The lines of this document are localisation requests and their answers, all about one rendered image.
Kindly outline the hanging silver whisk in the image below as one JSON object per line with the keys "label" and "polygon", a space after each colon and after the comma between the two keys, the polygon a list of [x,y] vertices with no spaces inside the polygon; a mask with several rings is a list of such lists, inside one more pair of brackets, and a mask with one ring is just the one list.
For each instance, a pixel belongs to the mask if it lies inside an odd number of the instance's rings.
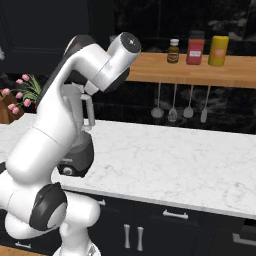
{"label": "hanging silver whisk", "polygon": [[175,84],[175,87],[174,87],[173,105],[172,105],[172,108],[169,110],[169,113],[168,113],[168,120],[170,122],[175,122],[177,120],[177,111],[175,109],[176,91],[177,91],[177,84]]}

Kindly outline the dark upper cupboard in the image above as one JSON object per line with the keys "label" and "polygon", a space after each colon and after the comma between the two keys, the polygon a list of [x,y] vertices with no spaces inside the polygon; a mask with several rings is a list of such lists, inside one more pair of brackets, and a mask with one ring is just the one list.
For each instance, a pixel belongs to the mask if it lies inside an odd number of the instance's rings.
{"label": "dark upper cupboard", "polygon": [[0,71],[49,75],[84,34],[108,47],[114,0],[0,0]]}

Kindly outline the hanging silver ladle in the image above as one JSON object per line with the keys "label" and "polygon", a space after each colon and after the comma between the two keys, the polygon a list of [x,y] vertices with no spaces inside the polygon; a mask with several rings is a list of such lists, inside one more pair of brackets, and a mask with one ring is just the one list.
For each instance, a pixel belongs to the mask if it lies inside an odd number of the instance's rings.
{"label": "hanging silver ladle", "polygon": [[151,116],[155,119],[161,119],[164,115],[164,110],[160,107],[161,85],[158,85],[157,106],[151,110]]}

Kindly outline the dark cupboard door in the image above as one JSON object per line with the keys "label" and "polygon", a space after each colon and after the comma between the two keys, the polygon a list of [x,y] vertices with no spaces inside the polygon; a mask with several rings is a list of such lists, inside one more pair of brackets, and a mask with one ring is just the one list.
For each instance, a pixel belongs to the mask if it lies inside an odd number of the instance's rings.
{"label": "dark cupboard door", "polygon": [[[143,251],[137,250],[137,227],[143,227]],[[193,227],[156,221],[136,223],[136,253],[140,256],[207,256],[210,236]]]}
{"label": "dark cupboard door", "polygon": [[101,256],[132,256],[132,249],[125,247],[125,224],[132,226],[132,219],[120,214],[102,212],[98,221],[88,229]]}

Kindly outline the small brown bottle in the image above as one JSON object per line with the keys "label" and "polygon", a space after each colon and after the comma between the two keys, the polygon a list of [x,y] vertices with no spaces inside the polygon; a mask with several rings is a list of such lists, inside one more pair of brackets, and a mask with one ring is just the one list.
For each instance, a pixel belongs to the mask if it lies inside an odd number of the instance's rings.
{"label": "small brown bottle", "polygon": [[170,46],[168,48],[167,62],[177,63],[179,60],[179,40],[171,39]]}

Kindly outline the red jar with label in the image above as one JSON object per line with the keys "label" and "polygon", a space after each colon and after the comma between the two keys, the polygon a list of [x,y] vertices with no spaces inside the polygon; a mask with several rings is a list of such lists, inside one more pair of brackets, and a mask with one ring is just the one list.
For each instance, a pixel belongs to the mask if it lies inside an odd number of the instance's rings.
{"label": "red jar with label", "polygon": [[205,32],[194,30],[190,32],[188,39],[188,48],[186,63],[188,65],[200,65],[202,61],[203,49],[205,43]]}

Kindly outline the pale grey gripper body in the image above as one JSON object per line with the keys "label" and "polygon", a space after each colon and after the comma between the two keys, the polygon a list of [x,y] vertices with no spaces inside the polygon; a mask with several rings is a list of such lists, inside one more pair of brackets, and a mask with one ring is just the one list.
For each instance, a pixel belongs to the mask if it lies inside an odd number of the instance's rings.
{"label": "pale grey gripper body", "polygon": [[71,97],[73,95],[75,95],[76,97],[79,97],[81,94],[84,93],[83,86],[75,83],[64,84],[62,86],[62,91],[63,91],[63,94],[67,97]]}

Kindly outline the wooden wall shelf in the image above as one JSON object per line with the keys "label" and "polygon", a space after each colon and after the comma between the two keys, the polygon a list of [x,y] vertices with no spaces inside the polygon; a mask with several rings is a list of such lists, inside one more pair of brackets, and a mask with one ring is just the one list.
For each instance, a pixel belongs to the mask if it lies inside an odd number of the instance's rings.
{"label": "wooden wall shelf", "polygon": [[167,62],[165,53],[143,52],[130,68],[127,81],[256,88],[256,56],[227,56],[223,66],[188,65],[180,54],[176,64]]}

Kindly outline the yellow canister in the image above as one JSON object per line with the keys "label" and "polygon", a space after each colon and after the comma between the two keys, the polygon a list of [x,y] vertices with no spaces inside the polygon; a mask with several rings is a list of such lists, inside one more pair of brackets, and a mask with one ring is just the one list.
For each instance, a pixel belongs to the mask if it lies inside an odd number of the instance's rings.
{"label": "yellow canister", "polygon": [[228,48],[228,36],[214,36],[212,38],[208,64],[211,66],[223,66]]}

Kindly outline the pink flower plant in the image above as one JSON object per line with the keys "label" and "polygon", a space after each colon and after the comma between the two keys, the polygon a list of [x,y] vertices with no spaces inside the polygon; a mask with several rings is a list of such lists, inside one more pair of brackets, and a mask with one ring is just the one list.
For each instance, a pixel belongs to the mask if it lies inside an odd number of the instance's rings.
{"label": "pink flower plant", "polygon": [[41,87],[33,75],[23,74],[16,80],[16,84],[20,85],[20,88],[4,88],[0,92],[2,96],[8,96],[11,93],[15,94],[15,98],[18,99],[18,102],[8,104],[8,109],[14,115],[19,113],[22,106],[29,107],[31,104],[37,105],[36,101],[41,93]]}

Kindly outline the grey blender with clear jar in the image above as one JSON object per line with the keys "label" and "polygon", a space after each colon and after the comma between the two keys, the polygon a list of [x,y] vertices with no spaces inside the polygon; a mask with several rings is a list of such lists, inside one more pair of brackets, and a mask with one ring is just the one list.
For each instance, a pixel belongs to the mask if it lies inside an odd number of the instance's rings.
{"label": "grey blender with clear jar", "polygon": [[60,175],[84,177],[94,161],[94,145],[89,131],[95,125],[92,98],[87,94],[70,96],[78,137],[70,151],[59,162]]}

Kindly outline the hanging silver spatula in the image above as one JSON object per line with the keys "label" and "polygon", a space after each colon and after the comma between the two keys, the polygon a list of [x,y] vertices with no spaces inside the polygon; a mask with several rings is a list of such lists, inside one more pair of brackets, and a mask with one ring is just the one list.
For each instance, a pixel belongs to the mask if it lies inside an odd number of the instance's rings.
{"label": "hanging silver spatula", "polygon": [[208,113],[207,112],[207,104],[208,104],[208,99],[209,99],[209,95],[210,95],[210,90],[211,90],[211,86],[208,86],[205,105],[204,105],[204,108],[201,112],[201,117],[200,117],[201,123],[205,123],[206,119],[207,119],[207,113]]}

